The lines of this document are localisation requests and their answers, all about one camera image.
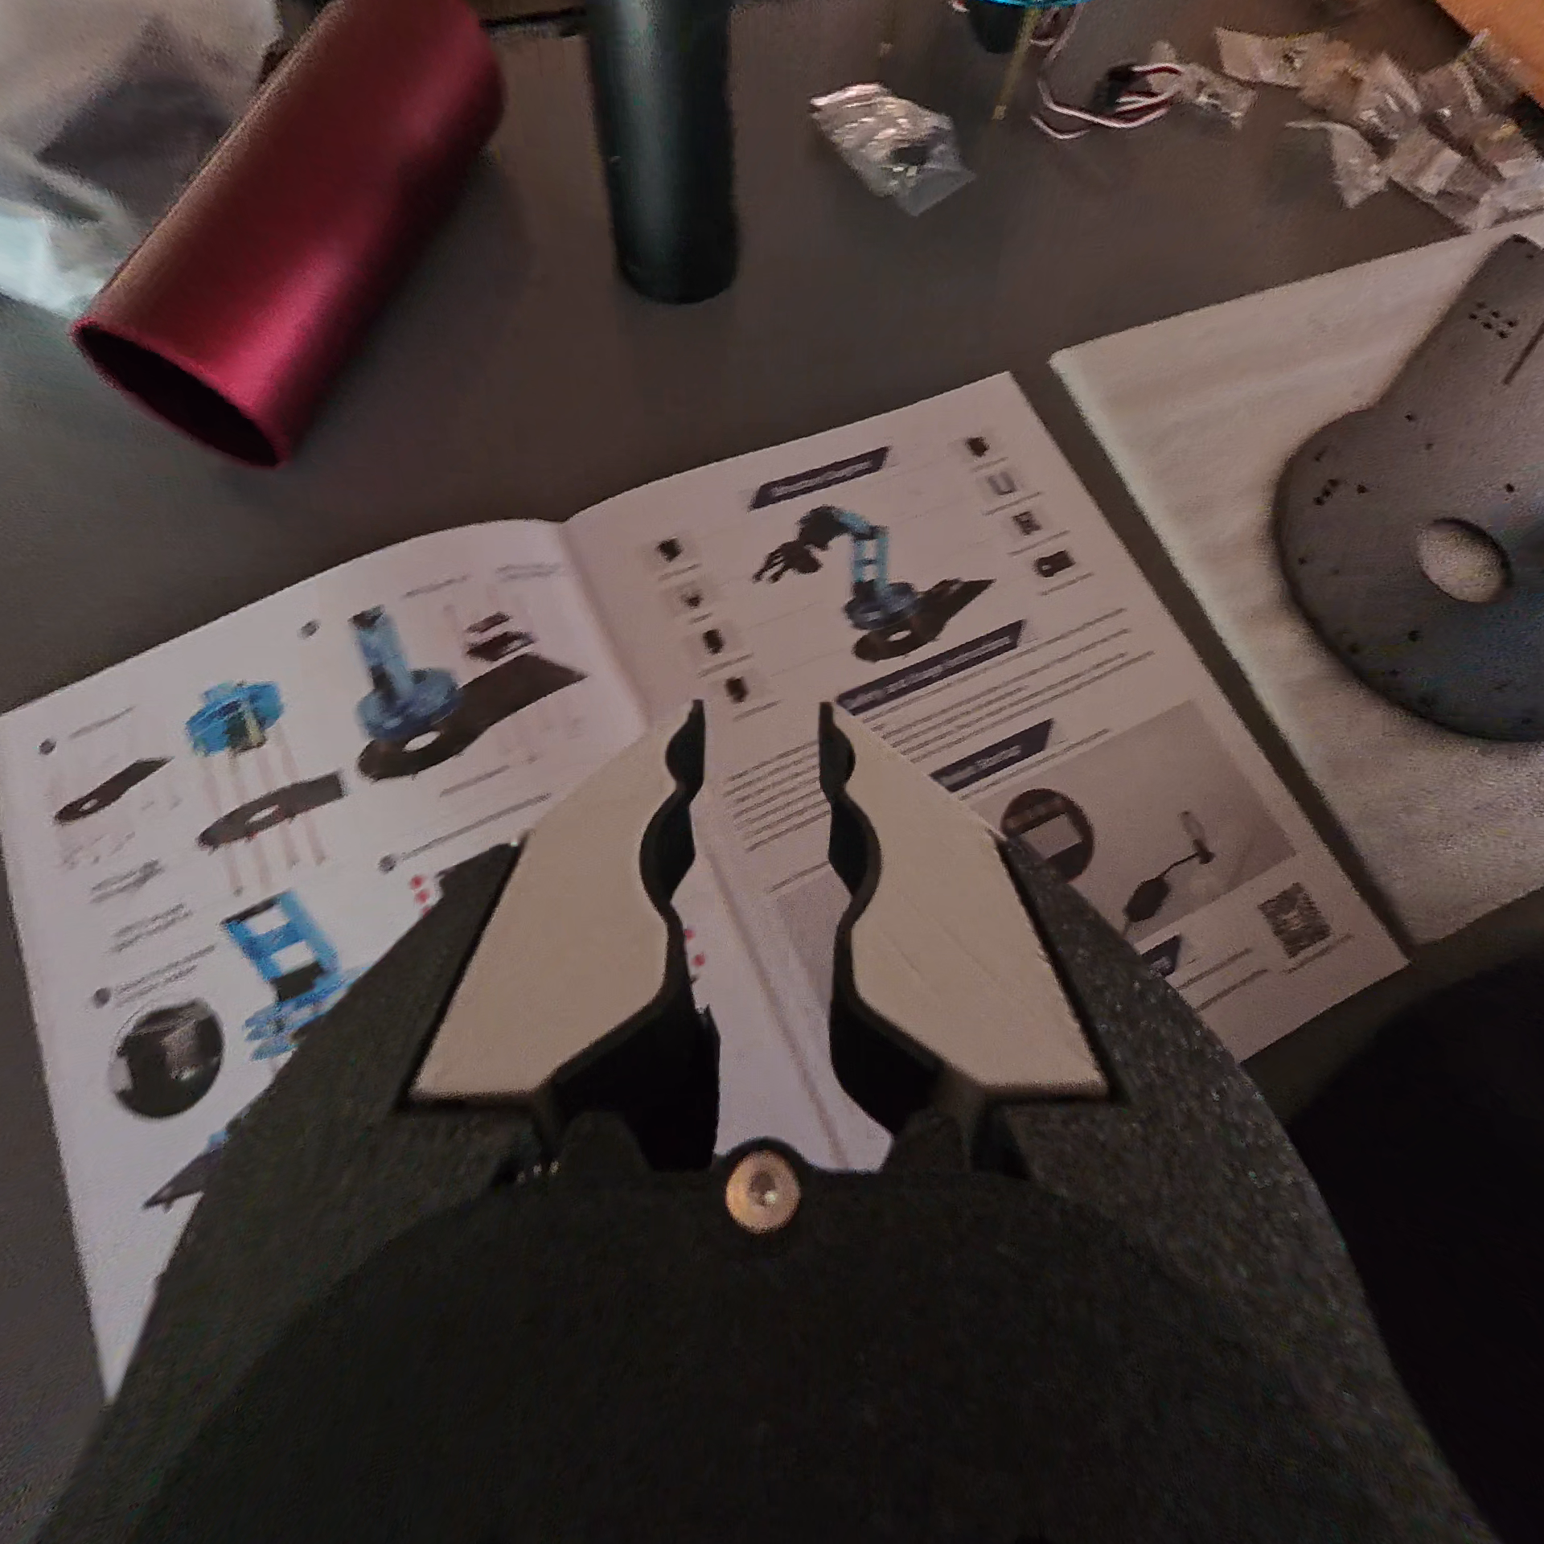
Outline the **group of small parts bags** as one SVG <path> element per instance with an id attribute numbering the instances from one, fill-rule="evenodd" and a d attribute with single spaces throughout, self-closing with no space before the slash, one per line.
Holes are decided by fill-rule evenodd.
<path id="1" fill-rule="evenodd" d="M 1131 136 L 1173 114 L 1241 129 L 1262 88 L 1282 90 L 1300 105 L 1287 131 L 1310 138 L 1348 210 L 1394 188 L 1466 233 L 1541 215 L 1541 129 L 1526 125 L 1519 74 L 1488 33 L 1436 68 L 1407 70 L 1333 31 L 1216 28 L 1216 64 L 1157 42 L 1076 99 L 1056 68 L 1082 11 L 1056 48 L 1032 53 L 1014 99 L 1032 81 L 1030 125 L 1052 143 Z"/>

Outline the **white foam sheet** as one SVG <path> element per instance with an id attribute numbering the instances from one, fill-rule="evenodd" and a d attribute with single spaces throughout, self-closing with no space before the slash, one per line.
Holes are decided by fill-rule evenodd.
<path id="1" fill-rule="evenodd" d="M 1150 528 L 1416 943 L 1541 892 L 1541 741 L 1460 735 L 1365 686 L 1293 599 L 1273 507 L 1300 445 L 1372 406 L 1510 237 L 1541 246 L 1541 219 L 1054 357 Z M 1501 590 L 1495 551 L 1471 531 L 1431 528 L 1420 557 L 1453 596 L 1486 601 Z"/>

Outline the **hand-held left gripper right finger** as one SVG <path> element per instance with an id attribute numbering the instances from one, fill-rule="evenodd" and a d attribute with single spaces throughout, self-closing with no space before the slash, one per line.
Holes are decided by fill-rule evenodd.
<path id="1" fill-rule="evenodd" d="M 848 890 L 830 1048 L 855 1101 L 1105 1101 L 1107 1072 L 993 831 L 821 706 L 828 860 Z"/>

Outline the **red metal tube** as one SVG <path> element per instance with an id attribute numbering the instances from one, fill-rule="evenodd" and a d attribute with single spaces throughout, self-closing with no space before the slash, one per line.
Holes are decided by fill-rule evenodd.
<path id="1" fill-rule="evenodd" d="M 503 112 L 471 4 L 324 6 L 72 325 L 76 347 L 201 445 L 289 463 Z"/>

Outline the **white instruction booklet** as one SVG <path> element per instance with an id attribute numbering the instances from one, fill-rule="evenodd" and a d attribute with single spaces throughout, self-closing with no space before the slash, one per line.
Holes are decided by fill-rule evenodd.
<path id="1" fill-rule="evenodd" d="M 242 1114 L 438 899 L 708 711 L 721 1151 L 876 1167 L 826 1061 L 819 706 L 1028 846 L 1247 1059 L 1403 952 L 1010 375 L 356 559 L 4 717 L 4 857 L 107 1397 Z"/>

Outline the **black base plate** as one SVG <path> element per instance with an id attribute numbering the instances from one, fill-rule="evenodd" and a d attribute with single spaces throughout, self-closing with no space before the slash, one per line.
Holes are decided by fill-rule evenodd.
<path id="1" fill-rule="evenodd" d="M 1322 643 L 1389 702 L 1460 735 L 1543 733 L 1543 254 L 1506 237 L 1383 395 L 1287 461 L 1275 531 Z M 1495 551 L 1499 592 L 1444 590 L 1436 526 Z"/>

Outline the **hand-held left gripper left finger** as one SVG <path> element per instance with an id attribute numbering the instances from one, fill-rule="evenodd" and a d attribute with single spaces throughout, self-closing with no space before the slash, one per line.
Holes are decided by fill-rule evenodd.
<path id="1" fill-rule="evenodd" d="M 697 1011 L 677 893 L 707 711 L 685 706 L 543 816 L 420 1062 L 449 1105 L 653 1105 L 692 1079 Z"/>

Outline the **black metal tube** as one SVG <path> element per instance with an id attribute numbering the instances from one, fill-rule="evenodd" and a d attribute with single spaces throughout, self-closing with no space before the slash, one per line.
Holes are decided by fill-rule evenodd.
<path id="1" fill-rule="evenodd" d="M 613 252 L 657 303 L 703 303 L 740 270 L 731 15 L 727 2 L 585 6 Z"/>

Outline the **person's dark clothing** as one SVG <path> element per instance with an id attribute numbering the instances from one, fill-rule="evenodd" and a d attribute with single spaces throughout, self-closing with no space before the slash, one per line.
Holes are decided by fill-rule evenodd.
<path id="1" fill-rule="evenodd" d="M 1541 954 L 1392 1018 L 1287 1132 L 1464 1489 L 1541 1542 Z"/>

